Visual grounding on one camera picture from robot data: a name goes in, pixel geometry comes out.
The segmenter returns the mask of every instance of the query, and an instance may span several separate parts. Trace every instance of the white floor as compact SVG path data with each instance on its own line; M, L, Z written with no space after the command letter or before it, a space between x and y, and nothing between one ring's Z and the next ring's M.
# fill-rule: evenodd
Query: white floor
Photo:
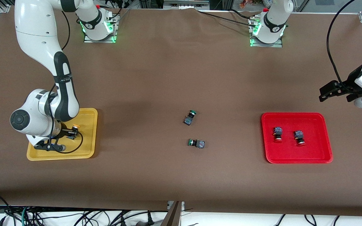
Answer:
M141 211L132 211L125 216L129 216ZM82 212L49 212L42 213L42 217L50 216L66 216L79 213L79 215L44 220L45 226L74 226L76 220L79 219ZM114 219L120 211L108 211L110 219ZM0 220L5 214L0 213ZM152 219L155 222L160 222L164 219L166 213L152 213ZM281 214L252 214L252 213L204 213L204 212L183 212L181 217L181 226L191 226L197 223L196 226L274 226L281 217ZM333 226L333 220L336 216L315 215L317 226ZM108 218L104 213L97 215L95 218L99 222L99 226L106 226ZM147 221L147 215L141 214L126 220L127 226L134 226L137 222ZM6 218L4 226L14 226L12 218ZM311 226L303 215L286 215L280 226ZM362 226L362 217L356 216L341 216L336 223L336 226Z

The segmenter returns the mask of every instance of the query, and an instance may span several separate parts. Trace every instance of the mounting plate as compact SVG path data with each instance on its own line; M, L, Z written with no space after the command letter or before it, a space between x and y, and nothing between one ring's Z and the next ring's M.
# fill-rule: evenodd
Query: mounting plate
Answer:
M271 43L271 44L267 44L267 43L263 43L261 42L256 36L253 35L254 30L256 31L256 29L260 26L260 17L259 14L255 15L253 17L250 17L248 19L248 24L253 24L256 27L250 27L249 28L249 32L250 32L250 46L257 46L257 47L275 47L275 48L281 48L283 47L283 43L282 43L282 38L280 37L275 43Z
M109 17L112 17L112 12L109 11ZM85 35L83 42L85 43L115 43L117 41L117 34L118 34L118 21L119 21L120 15L116 15L111 20L108 20L107 22L111 25L108 25L109 28L113 30L111 34L109 34L107 37L105 37L102 40L92 40L87 35Z
M174 201L167 201L167 210L170 210L173 203L174 203ZM181 211L184 211L185 210L185 202L181 202L181 204L182 204Z

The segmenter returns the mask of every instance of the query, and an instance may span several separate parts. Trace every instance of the brown paper mat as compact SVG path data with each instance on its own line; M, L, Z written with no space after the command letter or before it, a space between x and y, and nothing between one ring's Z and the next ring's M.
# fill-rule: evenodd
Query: brown paper mat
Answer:
M335 79L326 54L333 15L292 14L277 49L249 47L244 25L193 9L131 10L117 43L82 43L67 13L64 52L80 107L99 111L98 145L91 159L30 162L9 116L53 79L20 50L13 11L0 16L0 194L9 203L165 209L183 200L196 211L362 215L362 109L344 97L318 100ZM63 45L66 22L56 18ZM336 20L331 52L344 78L362 63L357 15ZM190 109L198 115L188 127ZM333 162L269 164L260 127L269 111L323 114ZM189 138L207 147L188 147Z

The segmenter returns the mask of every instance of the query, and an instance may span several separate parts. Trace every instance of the yellow tray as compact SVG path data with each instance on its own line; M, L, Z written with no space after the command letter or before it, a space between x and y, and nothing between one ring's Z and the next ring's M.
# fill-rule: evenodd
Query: yellow tray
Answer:
M95 153L96 143L96 127L97 127L97 110L94 108L81 108L78 115L64 122L68 128L72 128L72 125L79 126L79 132L83 135L83 143L73 153L57 153L56 151L36 150L33 145L29 143L27 147L27 159L30 161L44 161L44 160L62 160L62 159L88 159ZM78 136L75 140L63 137L59 139L59 144L66 146L66 152L69 152L80 143L81 137Z

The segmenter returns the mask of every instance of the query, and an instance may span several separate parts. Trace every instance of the red tray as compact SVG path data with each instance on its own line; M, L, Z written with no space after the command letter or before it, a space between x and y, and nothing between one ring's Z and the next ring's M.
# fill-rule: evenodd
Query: red tray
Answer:
M274 127L283 129L282 143L275 143ZM263 141L270 163L330 163L332 150L325 119L319 113L264 113L262 115ZM305 146L298 146L294 131L304 133Z

